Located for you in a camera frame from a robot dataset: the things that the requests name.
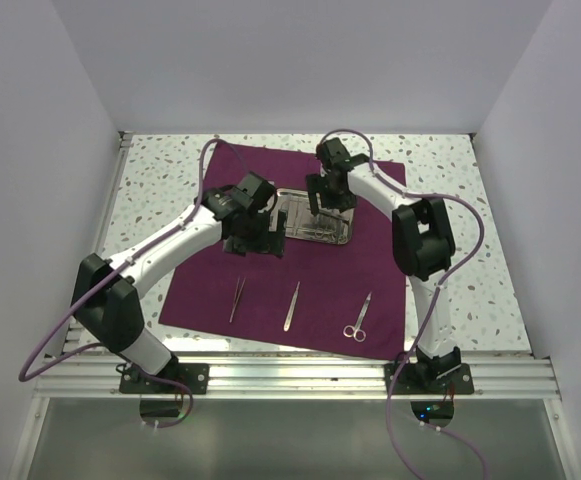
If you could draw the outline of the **aluminium rail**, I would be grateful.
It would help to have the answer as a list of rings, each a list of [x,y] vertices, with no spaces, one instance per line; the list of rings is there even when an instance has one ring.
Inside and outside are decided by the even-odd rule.
[[[205,372],[207,399],[332,399],[380,400],[390,382],[384,364],[298,352],[181,357]],[[465,367],[424,398],[461,397],[469,400],[556,400],[556,374],[548,360],[518,355],[468,355]],[[41,375],[33,393],[40,398],[113,398],[120,396],[119,359],[83,355]]]
[[[120,132],[119,135],[120,135],[119,149],[114,163],[112,178],[107,188],[107,193],[103,204],[103,210],[98,221],[96,236],[94,239],[94,244],[92,246],[92,250],[95,253],[101,253],[103,251],[103,247],[107,237],[107,232],[109,229],[110,218],[114,210],[118,188],[121,182],[122,174],[125,168],[126,159],[131,147],[134,133],[124,131]],[[76,348],[79,345],[81,331],[83,330],[83,328],[78,326],[75,320],[70,320],[68,325],[64,328],[64,330],[65,333],[63,334],[64,340],[63,352],[66,352],[69,348]]]

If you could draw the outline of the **steel surgical scissors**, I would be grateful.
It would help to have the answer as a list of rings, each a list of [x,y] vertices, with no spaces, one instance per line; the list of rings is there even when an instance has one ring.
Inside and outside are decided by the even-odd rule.
[[[356,342],[362,343],[366,340],[366,332],[363,330],[363,322],[366,316],[366,313],[369,309],[369,305],[372,299],[372,293],[369,292],[364,299],[364,302],[361,306],[361,309],[357,315],[357,319],[353,324],[348,324],[343,328],[343,335],[346,338],[352,338]]]

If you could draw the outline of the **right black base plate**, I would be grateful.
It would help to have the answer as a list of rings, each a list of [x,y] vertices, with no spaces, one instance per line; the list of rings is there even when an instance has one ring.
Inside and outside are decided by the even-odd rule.
[[[383,365],[384,383],[387,392],[394,395],[439,395],[457,394],[472,395],[476,389],[470,366],[461,363],[456,368],[443,374],[437,374],[434,363],[417,360],[408,362],[400,371],[395,383],[392,383],[399,361],[405,357],[401,354],[396,360]]]

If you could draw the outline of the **steel surgical forceps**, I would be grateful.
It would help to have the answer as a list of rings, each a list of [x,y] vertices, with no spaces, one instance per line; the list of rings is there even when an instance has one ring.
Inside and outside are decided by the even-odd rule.
[[[230,316],[229,316],[229,322],[232,323],[236,314],[236,311],[238,309],[240,300],[241,300],[241,296],[245,287],[245,283],[246,283],[246,278],[245,277],[239,277],[237,279],[237,284],[236,284],[236,288],[235,288],[235,292],[234,292],[234,297],[233,297],[233,302],[232,302],[232,308],[231,308],[231,312],[230,312]]]

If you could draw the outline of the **steel instrument tray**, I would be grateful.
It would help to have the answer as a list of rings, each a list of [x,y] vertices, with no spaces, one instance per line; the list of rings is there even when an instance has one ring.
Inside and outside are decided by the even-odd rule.
[[[352,239],[354,210],[339,212],[338,210],[320,208],[321,213],[336,215],[340,218],[339,237],[336,243],[319,241],[304,233],[313,215],[309,209],[308,195],[306,191],[296,189],[278,189],[278,200],[272,212],[271,226],[274,227],[274,214],[280,210],[288,212],[286,237],[288,239],[311,241],[329,245],[345,245]]]

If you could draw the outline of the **steel scalpel handle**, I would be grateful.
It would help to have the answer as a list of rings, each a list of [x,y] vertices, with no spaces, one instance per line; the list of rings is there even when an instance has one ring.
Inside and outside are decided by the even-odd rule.
[[[294,316],[294,312],[295,312],[295,308],[296,308],[296,303],[298,300],[298,296],[299,296],[299,290],[300,290],[300,286],[301,286],[301,282],[298,281],[295,289],[293,291],[292,297],[291,297],[291,301],[286,313],[286,317],[285,317],[285,321],[284,321],[284,325],[283,325],[283,331],[284,332],[288,332],[291,328],[291,324],[292,324],[292,320],[293,320],[293,316]]]

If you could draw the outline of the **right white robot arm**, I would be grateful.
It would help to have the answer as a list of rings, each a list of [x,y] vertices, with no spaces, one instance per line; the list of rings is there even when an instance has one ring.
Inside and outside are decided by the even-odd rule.
[[[441,285],[456,251],[444,201],[407,193],[367,156],[351,155],[338,138],[321,142],[316,158],[321,172],[306,177],[312,214],[345,212],[362,198],[391,221],[393,258],[410,278],[421,334],[415,379],[424,391],[440,391],[461,364],[451,338],[449,295]]]

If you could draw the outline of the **aluminium left side rail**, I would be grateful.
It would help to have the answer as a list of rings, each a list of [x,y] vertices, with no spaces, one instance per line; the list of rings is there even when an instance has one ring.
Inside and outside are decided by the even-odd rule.
[[[94,239],[94,244],[92,246],[92,250],[95,253],[101,253],[103,251],[103,247],[107,237],[107,232],[109,229],[110,218],[114,210],[118,188],[121,182],[122,174],[125,168],[126,159],[131,147],[134,133],[124,131],[120,132],[119,135],[120,135],[119,149],[114,163],[112,178],[107,188],[107,193],[103,204],[103,210],[98,221],[96,236]],[[64,330],[65,333],[63,334],[64,340],[63,352],[66,352],[69,348],[76,348],[79,345],[81,331],[83,330],[83,328],[78,326],[75,320],[70,320],[68,325],[64,328]]]

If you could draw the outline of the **aluminium front rail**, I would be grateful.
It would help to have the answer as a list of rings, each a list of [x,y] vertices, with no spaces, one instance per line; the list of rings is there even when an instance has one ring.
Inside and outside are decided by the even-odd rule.
[[[390,382],[384,364],[298,352],[181,357],[205,372],[207,399],[332,399],[380,400]],[[465,367],[424,398],[461,397],[469,400],[556,400],[556,374],[548,360],[518,355],[468,355]],[[83,355],[41,375],[33,393],[40,398],[113,398],[120,396],[119,359]]]

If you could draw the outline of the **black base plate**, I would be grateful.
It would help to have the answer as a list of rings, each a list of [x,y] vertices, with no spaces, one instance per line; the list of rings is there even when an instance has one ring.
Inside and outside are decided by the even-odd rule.
[[[383,365],[384,383],[387,392],[394,395],[439,395],[457,394],[472,395],[476,389],[470,366],[461,363],[456,368],[443,374],[437,374],[434,363],[417,360],[408,362],[400,371],[395,383],[392,383],[399,361],[405,357],[401,354],[396,360]]]
[[[159,375],[150,376],[134,365],[121,363],[115,367],[120,374],[119,392],[131,395],[166,395],[184,393],[204,395],[210,379],[207,363],[178,363],[165,367]]]

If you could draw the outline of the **purple surgical cloth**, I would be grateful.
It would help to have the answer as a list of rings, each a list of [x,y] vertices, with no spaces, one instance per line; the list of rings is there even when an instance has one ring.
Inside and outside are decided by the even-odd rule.
[[[246,283],[229,322],[239,277]],[[286,313],[301,282],[288,332]],[[362,343],[342,331],[353,324],[372,293]],[[369,202],[354,210],[352,239],[329,245],[289,239],[285,254],[238,256],[222,244],[209,247],[176,268],[160,324],[363,358],[392,360],[404,348],[406,278],[392,253],[390,220]]]

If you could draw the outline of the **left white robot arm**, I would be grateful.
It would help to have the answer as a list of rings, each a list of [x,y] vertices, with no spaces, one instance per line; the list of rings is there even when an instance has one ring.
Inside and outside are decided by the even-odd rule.
[[[143,370],[155,392],[178,379],[173,353],[145,326],[141,300],[164,276],[218,243],[226,252],[282,257],[285,216],[274,218],[273,183],[254,172],[229,188],[199,194],[174,220],[138,244],[80,264],[70,314],[107,350]]]

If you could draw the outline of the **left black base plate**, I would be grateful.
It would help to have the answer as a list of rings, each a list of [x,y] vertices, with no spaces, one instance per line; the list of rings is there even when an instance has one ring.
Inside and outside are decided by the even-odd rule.
[[[207,363],[178,363],[165,367],[159,375],[150,376],[134,365],[121,363],[115,367],[120,374],[119,392],[131,395],[166,395],[184,393],[204,395],[210,379]]]

